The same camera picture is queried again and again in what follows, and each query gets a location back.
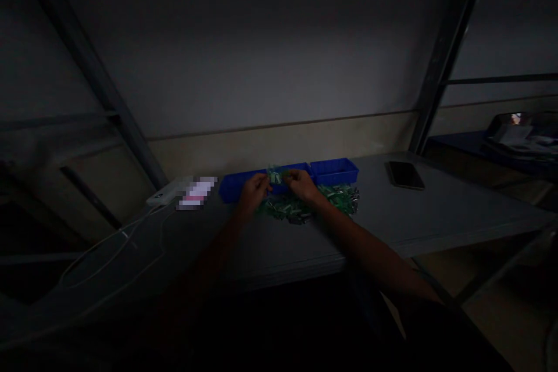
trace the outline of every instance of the hand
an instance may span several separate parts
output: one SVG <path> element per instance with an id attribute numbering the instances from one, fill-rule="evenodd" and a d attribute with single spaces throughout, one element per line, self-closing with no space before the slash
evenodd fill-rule
<path id="1" fill-rule="evenodd" d="M 260 206 L 263 198 L 266 197 L 267 192 L 271 192 L 272 190 L 267 174 L 255 174 L 251 179 L 246 181 L 242 188 L 240 201 L 236 208 L 236 215 L 238 215 L 242 221 L 248 221 L 252 215 L 254 215 L 257 207 Z"/>
<path id="2" fill-rule="evenodd" d="M 283 177 L 283 181 L 309 205 L 316 205 L 324 198 L 306 170 L 291 169 L 289 176 Z"/>

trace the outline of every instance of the blue plastic bin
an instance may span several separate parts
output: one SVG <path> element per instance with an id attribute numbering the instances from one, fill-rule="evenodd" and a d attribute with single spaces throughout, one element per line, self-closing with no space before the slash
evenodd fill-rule
<path id="1" fill-rule="evenodd" d="M 280 173 L 284 170 L 290 169 L 306 170 L 308 174 L 310 174 L 310 178 L 312 179 L 312 181 L 316 183 L 316 176 L 314 175 L 314 172 L 312 171 L 312 168 L 308 163 L 288 164 L 286 166 L 279 167 L 277 171 Z M 285 183 L 281 183 L 278 185 L 272 184 L 271 186 L 273 187 L 273 192 L 271 192 L 273 195 L 280 195 L 289 190 L 289 186 L 287 186 Z"/>
<path id="2" fill-rule="evenodd" d="M 288 164 L 286 166 L 281 166 L 277 168 L 277 171 L 282 172 L 284 170 L 289 169 L 299 169 L 299 170 L 306 170 L 312 181 L 315 182 L 315 176 L 312 172 L 312 168 L 308 163 L 297 163 L 297 164 Z M 242 187 L 246 183 L 246 180 L 251 178 L 256 173 L 265 173 L 267 174 L 266 169 L 261 170 L 254 170 L 254 171 L 245 171 L 243 173 L 235 173 L 235 174 L 228 174 L 221 180 L 221 184 L 219 186 L 219 195 L 224 203 L 233 203 L 238 202 L 240 199 L 240 194 L 242 193 Z M 273 195 L 279 195 L 287 192 L 289 190 L 289 186 L 286 184 L 278 184 L 278 185 L 271 185 L 273 187 Z"/>
<path id="3" fill-rule="evenodd" d="M 347 158 L 312 162 L 310 167 L 316 176 L 317 185 L 354 183 L 359 175 L 359 169 Z"/>

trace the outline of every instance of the metal beam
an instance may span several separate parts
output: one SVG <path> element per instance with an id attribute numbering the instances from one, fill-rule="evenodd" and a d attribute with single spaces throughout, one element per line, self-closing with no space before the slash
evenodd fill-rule
<path id="1" fill-rule="evenodd" d="M 471 330 L 477 333 L 479 339 L 482 339 L 486 343 L 490 344 L 484 334 L 478 329 L 478 327 L 473 323 L 471 318 L 467 315 L 463 308 L 456 302 L 456 300 L 450 295 L 448 291 L 436 280 L 436 278 L 430 273 L 430 271 L 420 262 L 417 257 L 411 257 L 414 264 L 417 265 L 418 269 L 415 269 L 423 279 L 426 280 L 432 286 L 434 291 L 438 294 L 445 306 L 452 311 L 458 318 L 461 319 L 463 324 L 467 324 Z"/>
<path id="2" fill-rule="evenodd" d="M 548 234 L 554 234 L 554 232 L 548 232 L 546 230 L 543 232 L 527 232 L 518 237 L 514 237 L 513 242 L 510 244 L 510 248 L 508 248 L 504 254 L 491 260 L 490 266 L 477 274 L 467 286 L 459 292 L 455 297 L 457 303 L 461 306 L 465 306 L 479 297 L 493 283 L 500 280 L 511 267 L 515 266 L 519 260 L 528 254 L 537 242 L 542 238 L 548 237 Z"/>
<path id="3" fill-rule="evenodd" d="M 558 73 L 522 74 L 520 76 L 500 76 L 481 78 L 460 78 L 442 81 L 441 84 L 486 84 L 486 83 L 520 83 L 522 81 L 556 81 Z"/>
<path id="4" fill-rule="evenodd" d="M 18 121 L 0 122 L 0 132 L 19 131 L 43 126 L 84 123 L 108 123 L 107 117 L 116 115 L 116 112 L 106 112 L 105 115 L 96 113 L 78 113 L 75 115 L 60 115 Z"/>
<path id="5" fill-rule="evenodd" d="M 421 155 L 428 139 L 430 127 L 436 116 L 453 65 L 459 53 L 469 18 L 477 0 L 450 0 L 449 9 L 444 16 L 423 86 L 418 99 L 420 115 L 415 126 L 409 150 Z"/>
<path id="6" fill-rule="evenodd" d="M 103 202 L 89 189 L 89 186 L 78 176 L 71 168 L 61 167 L 60 171 L 66 178 L 81 192 L 82 195 L 90 202 L 91 205 L 103 216 L 104 219 L 115 229 L 119 229 L 122 224 L 113 215 L 113 213 L 105 206 Z"/>
<path id="7" fill-rule="evenodd" d="M 140 128 L 118 93 L 68 0 L 38 1 L 83 72 L 101 106 L 105 111 L 116 112 L 116 115 L 108 117 L 108 120 L 118 131 L 154 188 L 156 190 L 163 188 L 168 181 L 159 162 L 145 142 Z"/>

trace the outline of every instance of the screen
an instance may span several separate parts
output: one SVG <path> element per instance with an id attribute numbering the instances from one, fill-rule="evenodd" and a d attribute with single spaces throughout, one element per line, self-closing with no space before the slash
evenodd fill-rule
<path id="1" fill-rule="evenodd" d="M 389 162 L 391 177 L 396 186 L 424 189 L 423 180 L 411 163 Z"/>

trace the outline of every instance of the table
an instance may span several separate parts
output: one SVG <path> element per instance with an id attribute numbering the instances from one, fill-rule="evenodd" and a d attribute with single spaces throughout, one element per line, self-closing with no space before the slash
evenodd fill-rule
<path id="1" fill-rule="evenodd" d="M 518 160 L 502 155 L 484 144 L 485 131 L 468 133 L 437 135 L 429 137 L 427 146 L 449 146 L 469 155 L 517 170 L 529 176 L 558 183 L 558 164 L 552 162 L 538 162 Z"/>
<path id="2" fill-rule="evenodd" d="M 414 163 L 425 189 L 394 187 L 385 168 L 389 160 Z M 553 213 L 460 180 L 412 153 L 353 161 L 360 169 L 359 212 L 354 220 L 402 257 L 539 230 L 555 218 Z M 233 205 L 223 204 L 215 191 L 201 210 L 175 213 L 171 205 L 146 218 L 107 268 L 78 287 L 57 286 L 24 316 L 4 321 L 2 347 L 85 321 L 100 308 L 108 310 L 162 292 L 211 241 L 232 210 Z M 79 282 L 97 271 L 124 240 L 124 235 L 118 234 L 104 242 L 67 279 Z M 149 270 L 138 275 L 158 257 Z M 247 291 L 304 280 L 339 271 L 344 261 L 318 222 L 297 226 L 257 216 L 246 227 L 223 272 L 220 288 Z"/>

